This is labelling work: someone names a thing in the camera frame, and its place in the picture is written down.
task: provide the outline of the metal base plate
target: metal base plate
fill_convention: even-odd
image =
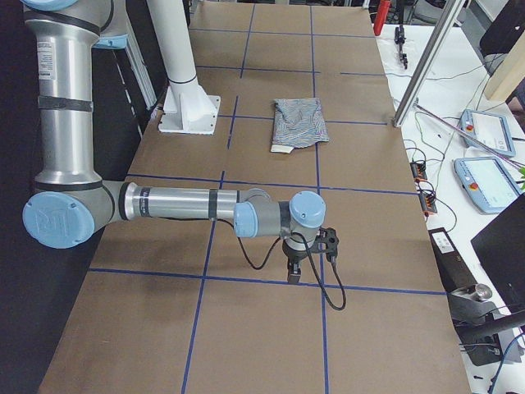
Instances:
[[[197,121],[188,122],[186,128],[183,127],[182,116],[180,112],[170,111],[171,108],[175,107],[175,103],[172,103],[172,94],[169,94],[164,103],[164,115],[158,125],[158,129],[163,133],[184,133],[184,134],[205,134],[212,135],[215,131],[215,125],[217,124],[217,115],[209,114],[201,117]],[[219,107],[221,106],[220,96],[208,95],[209,99],[217,109],[219,113]]]

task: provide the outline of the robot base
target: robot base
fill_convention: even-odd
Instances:
[[[214,110],[209,113],[203,114],[196,121],[189,121],[187,119],[185,105],[191,106],[192,104],[185,104],[184,95],[180,95],[180,107],[181,111],[177,109],[175,99],[171,90],[171,86],[167,89],[166,102],[164,103],[164,115],[158,129],[164,133],[186,133],[186,134],[205,134],[212,135],[215,131],[215,125],[217,124],[217,115],[219,113],[219,107],[221,105],[221,97],[206,95],[203,98],[208,99],[210,108]]]

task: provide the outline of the patterned cloth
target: patterned cloth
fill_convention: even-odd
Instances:
[[[290,153],[329,141],[319,98],[276,98],[272,152]]]

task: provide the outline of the white table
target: white table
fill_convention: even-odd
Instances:
[[[398,61],[397,46],[394,43],[395,25],[385,25],[381,36],[377,38],[377,45],[381,53],[381,60],[388,77],[390,92],[394,99],[395,105],[403,97],[413,71],[418,64],[419,58],[431,35],[432,27],[430,26],[405,26],[405,36],[407,38],[404,45],[404,51],[408,55],[409,68],[405,70]],[[448,80],[430,80],[432,78],[442,78],[456,76],[460,73],[469,72],[468,74],[458,76]],[[445,41],[445,45],[439,53],[429,76],[418,95],[419,104],[424,108],[434,112],[440,117],[459,118],[465,108],[475,109],[478,100],[485,87],[488,79],[485,67],[477,57],[463,31],[460,28],[453,28]],[[479,102],[479,110],[485,110],[497,105],[497,102],[489,102],[484,97]],[[509,122],[509,127],[513,136],[522,137],[523,131],[519,124],[514,120],[509,108],[503,104],[490,110],[492,113],[505,115]],[[430,117],[418,115],[421,124],[422,135],[429,145],[445,151],[450,141],[450,146],[446,152],[445,160],[441,168],[441,174],[438,173],[440,164],[438,162],[429,162],[427,164],[427,175],[429,181],[437,185],[437,197],[446,202],[455,211],[458,216],[458,222],[455,229],[449,233],[450,238],[455,243],[459,253],[462,255],[466,264],[470,268],[473,276],[479,283],[485,283],[494,290],[491,280],[483,270],[479,259],[477,258],[470,240],[487,224],[495,215],[480,214],[474,207],[473,203],[467,197],[461,187],[457,176],[454,173],[452,160],[463,157],[488,156],[488,154],[474,148],[467,148],[464,142],[451,130],[440,125]],[[448,119],[449,122],[457,124],[456,119]],[[422,142],[420,132],[417,128],[414,111],[412,111],[402,126],[403,137],[415,142],[417,147],[425,152],[427,158],[439,158],[441,155],[434,149],[426,146]],[[413,143],[405,141],[406,147],[413,147]],[[525,162],[525,144],[515,142],[518,152],[516,160],[521,163]],[[409,158],[413,156],[414,150],[408,150]],[[415,154],[416,159],[422,158],[420,153]],[[519,179],[520,174],[514,169],[509,168],[509,172],[514,179]],[[428,229],[444,227],[450,229],[454,224],[452,213],[442,204],[437,202],[438,214],[430,216],[427,221]],[[495,293],[492,301],[496,306],[504,305],[499,295]],[[468,380],[472,392],[487,392],[490,386],[490,379],[494,376],[498,364],[489,364],[482,367],[476,367],[468,358],[463,355],[463,361],[467,370]],[[525,357],[522,358],[521,364],[506,364],[500,373],[498,383],[494,393],[506,392],[525,392]]]

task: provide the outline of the table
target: table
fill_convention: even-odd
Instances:
[[[215,135],[160,134],[157,118],[128,181],[316,191],[348,306],[328,307],[307,264],[289,285],[279,250],[253,271],[223,223],[115,223],[41,393],[469,392],[368,12],[204,2],[190,37],[221,95]],[[270,153],[272,100],[312,96],[331,142]],[[259,260],[272,241],[245,243]]]
[[[430,37],[432,27],[430,26],[405,26],[407,42],[404,45],[405,52],[409,58],[409,68],[405,70],[397,61],[397,47],[394,43],[394,25],[385,25],[381,36],[377,38],[377,44],[381,53],[381,60],[388,77],[390,93],[394,102],[401,100],[409,78],[418,64],[422,51]],[[454,79],[430,80],[442,77],[451,77],[465,73]],[[490,112],[505,115],[509,121],[511,134],[515,137],[523,138],[523,131],[508,107],[503,103],[489,102],[482,96],[482,91],[488,79],[485,67],[478,59],[470,43],[460,28],[453,28],[445,41],[436,62],[429,73],[420,94],[419,103],[424,108],[436,113],[440,117],[450,117],[448,120],[457,124],[457,118],[465,108],[475,109],[479,103],[479,110],[490,108]],[[427,175],[432,184],[438,185],[438,197],[445,201],[455,211],[458,216],[455,229],[450,232],[450,237],[456,245],[459,253],[467,263],[473,276],[480,283],[485,283],[494,289],[490,279],[483,270],[477,258],[470,240],[486,225],[495,215],[480,214],[466,193],[462,189],[457,176],[454,173],[452,160],[462,157],[487,156],[487,154],[474,148],[467,148],[453,131],[446,130],[431,118],[418,115],[421,125],[422,135],[425,142],[434,146],[442,152],[446,149],[450,139],[450,146],[446,152],[441,174],[440,164],[430,162],[427,165]],[[422,142],[415,121],[414,113],[411,113],[407,121],[402,126],[403,137],[406,139],[406,147],[413,147],[411,141],[415,141],[417,147],[422,149],[427,158],[441,158],[441,155],[431,147]],[[525,146],[519,142],[515,143],[518,154],[516,160],[525,161]],[[407,151],[409,158],[414,151]],[[416,159],[422,158],[416,153]],[[514,169],[509,169],[514,179],[519,179],[520,175]],[[438,214],[428,218],[427,227],[429,229],[444,227],[450,229],[453,226],[454,218],[452,213],[439,202],[437,203]],[[504,305],[499,295],[495,294],[492,299],[496,306]],[[486,392],[489,387],[489,379],[494,376],[497,364],[490,364],[483,367],[475,367],[470,359],[463,355],[463,361],[468,371],[468,379],[473,392]],[[483,379],[475,379],[473,376],[481,376]],[[525,364],[506,364],[498,379],[495,392],[523,392],[525,391]]]

